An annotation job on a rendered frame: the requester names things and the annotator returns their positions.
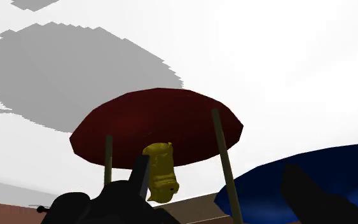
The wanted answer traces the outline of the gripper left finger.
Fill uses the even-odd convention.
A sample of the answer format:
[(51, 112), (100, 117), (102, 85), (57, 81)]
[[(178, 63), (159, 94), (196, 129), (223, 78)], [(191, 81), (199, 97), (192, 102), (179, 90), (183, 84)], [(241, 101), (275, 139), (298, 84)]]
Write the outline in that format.
[(164, 208), (146, 202), (148, 181), (149, 156), (141, 155), (128, 180), (108, 183), (96, 198), (68, 192), (36, 211), (45, 213), (41, 224), (181, 224)]

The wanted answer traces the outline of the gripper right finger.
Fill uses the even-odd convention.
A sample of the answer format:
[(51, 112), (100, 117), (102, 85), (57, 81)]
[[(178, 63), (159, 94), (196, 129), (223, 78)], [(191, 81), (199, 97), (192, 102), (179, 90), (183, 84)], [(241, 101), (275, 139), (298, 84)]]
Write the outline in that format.
[(284, 165), (280, 192), (301, 224), (358, 224), (358, 206), (324, 191), (298, 165)]

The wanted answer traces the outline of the olive thin stick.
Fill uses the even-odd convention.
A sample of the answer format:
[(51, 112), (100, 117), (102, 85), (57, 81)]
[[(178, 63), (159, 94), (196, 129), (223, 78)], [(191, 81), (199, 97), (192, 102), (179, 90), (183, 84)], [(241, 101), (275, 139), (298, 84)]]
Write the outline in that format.
[(224, 132), (221, 124), (218, 109), (211, 110), (212, 121), (216, 133), (217, 145), (219, 154), (221, 157), (221, 164), (224, 173), (224, 179), (226, 182), (226, 189), (228, 192), (228, 198), (230, 202), (230, 208), (234, 224), (244, 224), (242, 219), (242, 213), (240, 210), (240, 204), (237, 197), (237, 191), (235, 188), (235, 182), (233, 179), (232, 169), (230, 165), (230, 159), (227, 152), (226, 142), (224, 138)]
[(111, 135), (107, 135), (106, 136), (106, 148), (105, 148), (105, 164), (104, 164), (104, 184), (105, 185), (108, 185), (111, 182), (112, 143), (113, 143), (113, 137)]

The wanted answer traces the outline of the blue plate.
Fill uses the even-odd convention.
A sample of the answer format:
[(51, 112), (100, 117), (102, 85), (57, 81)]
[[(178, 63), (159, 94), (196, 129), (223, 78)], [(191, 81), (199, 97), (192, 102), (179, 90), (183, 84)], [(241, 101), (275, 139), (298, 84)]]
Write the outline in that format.
[(280, 192), (285, 164), (298, 165), (324, 191), (345, 197), (358, 206), (358, 144), (337, 146), (260, 165), (235, 178), (244, 222), (299, 221)]

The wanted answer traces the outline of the yellow figure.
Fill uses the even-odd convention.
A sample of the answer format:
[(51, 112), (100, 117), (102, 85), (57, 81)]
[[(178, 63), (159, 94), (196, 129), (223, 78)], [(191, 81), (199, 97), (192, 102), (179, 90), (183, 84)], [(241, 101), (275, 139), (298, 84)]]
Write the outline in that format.
[(179, 190), (174, 172), (172, 143), (153, 143), (145, 147), (143, 155), (149, 156), (148, 201), (168, 203)]

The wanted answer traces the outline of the dark red plate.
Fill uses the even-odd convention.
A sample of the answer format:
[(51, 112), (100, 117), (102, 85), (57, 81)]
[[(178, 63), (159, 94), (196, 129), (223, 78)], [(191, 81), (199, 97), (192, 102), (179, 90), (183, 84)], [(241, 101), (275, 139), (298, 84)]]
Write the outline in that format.
[(192, 90), (152, 88), (123, 94), (93, 109), (70, 136), (73, 152), (105, 164), (111, 136), (112, 166), (131, 169), (143, 149), (172, 143), (176, 166), (218, 155), (212, 109), (218, 109), (226, 147), (239, 142), (243, 124), (223, 103)]

